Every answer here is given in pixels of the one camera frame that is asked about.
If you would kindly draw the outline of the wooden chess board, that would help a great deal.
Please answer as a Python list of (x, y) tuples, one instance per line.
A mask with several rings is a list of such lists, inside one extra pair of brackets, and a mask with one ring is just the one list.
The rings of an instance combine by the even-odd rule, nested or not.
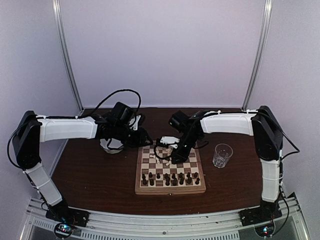
[[(205, 178), (201, 158), (198, 149), (191, 149), (188, 160), (183, 163), (171, 164), (166, 166), (171, 150), (165, 147), (157, 147), (154, 152), (154, 146), (148, 145), (138, 149), (138, 157), (136, 164), (135, 177), (135, 193), (137, 195), (187, 195), (187, 194), (202, 194), (206, 191)], [(149, 172), (153, 174), (151, 179), (154, 180), (154, 185), (149, 182)], [(187, 173), (190, 172), (192, 183), (187, 183)], [(195, 184), (196, 179), (194, 173), (198, 173), (200, 178), (199, 184)], [(162, 180), (156, 180), (156, 174), (162, 175)], [(177, 186), (172, 185), (172, 174), (175, 173)], [(179, 173), (183, 173), (184, 183), (180, 185)], [(142, 184), (142, 174), (145, 174), (148, 181), (147, 186)], [(170, 186), (166, 186), (166, 178), (170, 178)]]

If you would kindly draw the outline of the white round bowl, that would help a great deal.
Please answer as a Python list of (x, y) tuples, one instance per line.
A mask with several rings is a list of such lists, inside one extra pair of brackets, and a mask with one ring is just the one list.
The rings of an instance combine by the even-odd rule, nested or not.
[(124, 145), (121, 143), (121, 141), (114, 138), (101, 139), (100, 146), (108, 154), (120, 153), (124, 148)]

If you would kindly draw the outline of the aluminium frame post left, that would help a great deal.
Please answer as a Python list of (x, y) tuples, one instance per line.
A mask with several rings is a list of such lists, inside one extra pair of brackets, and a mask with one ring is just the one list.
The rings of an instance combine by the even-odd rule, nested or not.
[(61, 12), (61, 1), (60, 0), (53, 0), (52, 1), (52, 6), (53, 6), (53, 13), (54, 13), (54, 18), (57, 26), (57, 32), (59, 36), (59, 41), (60, 41), (60, 46), (62, 50), (62, 57), (64, 61), (64, 66), (66, 69), (67, 73), (67, 78), (70, 83), (71, 91), (73, 94), (73, 97), (75, 99), (77, 108), (80, 112), (84, 110), (81, 98), (80, 98), (80, 93), (76, 84), (72, 64), (71, 64), (71, 59), (68, 51), (68, 45), (67, 45), (67, 40), (66, 40), (66, 35), (65, 35), (65, 30), (64, 30), (64, 23), (63, 23), (63, 18), (62, 18), (62, 12)]

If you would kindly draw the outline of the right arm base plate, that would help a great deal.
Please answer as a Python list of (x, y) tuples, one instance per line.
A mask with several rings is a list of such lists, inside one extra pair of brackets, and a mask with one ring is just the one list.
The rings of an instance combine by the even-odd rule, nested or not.
[(282, 215), (282, 211), (278, 207), (271, 209), (268, 206), (247, 208), (239, 212), (240, 221), (243, 227), (268, 222), (280, 218)]

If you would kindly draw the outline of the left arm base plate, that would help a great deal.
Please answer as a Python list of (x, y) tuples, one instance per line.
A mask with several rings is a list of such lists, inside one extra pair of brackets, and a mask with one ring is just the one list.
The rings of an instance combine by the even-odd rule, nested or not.
[(68, 223), (76, 227), (86, 227), (90, 213), (85, 210), (67, 208), (66, 210), (47, 210), (45, 217), (57, 222)]

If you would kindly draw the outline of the clear plastic cup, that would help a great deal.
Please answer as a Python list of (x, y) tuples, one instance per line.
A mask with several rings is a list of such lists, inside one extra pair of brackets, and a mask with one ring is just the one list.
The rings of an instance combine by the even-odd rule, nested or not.
[(212, 160), (213, 165), (220, 169), (224, 168), (233, 156), (233, 153), (233, 149), (228, 144), (220, 143), (216, 145)]

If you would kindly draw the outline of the dark tall king piece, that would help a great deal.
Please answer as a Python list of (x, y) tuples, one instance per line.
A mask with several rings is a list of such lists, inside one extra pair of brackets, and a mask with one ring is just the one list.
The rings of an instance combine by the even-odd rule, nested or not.
[(173, 186), (177, 186), (177, 185), (178, 185), (178, 180), (177, 180), (176, 178), (174, 178), (174, 179), (172, 180), (172, 185), (173, 185)]

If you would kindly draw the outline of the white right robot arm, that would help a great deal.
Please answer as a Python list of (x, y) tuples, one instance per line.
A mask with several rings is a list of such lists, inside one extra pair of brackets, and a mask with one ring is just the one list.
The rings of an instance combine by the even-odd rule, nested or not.
[[(208, 185), (218, 184), (215, 200), (224, 200), (225, 206), (253, 207), (259, 205), (256, 216), (266, 221), (276, 212), (280, 195), (283, 169), (281, 156), (285, 134), (272, 111), (267, 106), (256, 110), (240, 112), (199, 111), (188, 116), (182, 111), (172, 115), (169, 124), (179, 131), (181, 137), (174, 140), (177, 145), (172, 152), (172, 162), (186, 160), (191, 149), (205, 135), (217, 137), (213, 146), (201, 150), (204, 159), (204, 172)], [(217, 147), (222, 141), (236, 143), (229, 157), (235, 163), (218, 173), (209, 170), (209, 157), (217, 156)]]

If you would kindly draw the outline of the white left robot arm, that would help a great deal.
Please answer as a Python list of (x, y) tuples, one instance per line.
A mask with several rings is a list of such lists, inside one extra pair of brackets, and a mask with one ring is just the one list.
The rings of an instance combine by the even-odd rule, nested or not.
[(13, 146), (16, 164), (25, 172), (52, 213), (61, 222), (72, 218), (72, 211), (63, 204), (63, 196), (42, 164), (40, 144), (56, 140), (99, 139), (106, 142), (105, 150), (123, 147), (140, 148), (153, 144), (141, 126), (145, 116), (117, 102), (105, 115), (90, 113), (81, 116), (45, 116), (26, 111), (8, 142)]

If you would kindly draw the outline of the dark piece queen file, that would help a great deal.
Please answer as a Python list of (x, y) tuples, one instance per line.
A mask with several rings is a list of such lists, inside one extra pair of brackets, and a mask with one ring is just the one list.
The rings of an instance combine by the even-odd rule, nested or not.
[(171, 179), (170, 179), (169, 177), (167, 177), (167, 178), (165, 179), (165, 185), (166, 185), (166, 186), (170, 186), (170, 185), (171, 185)]

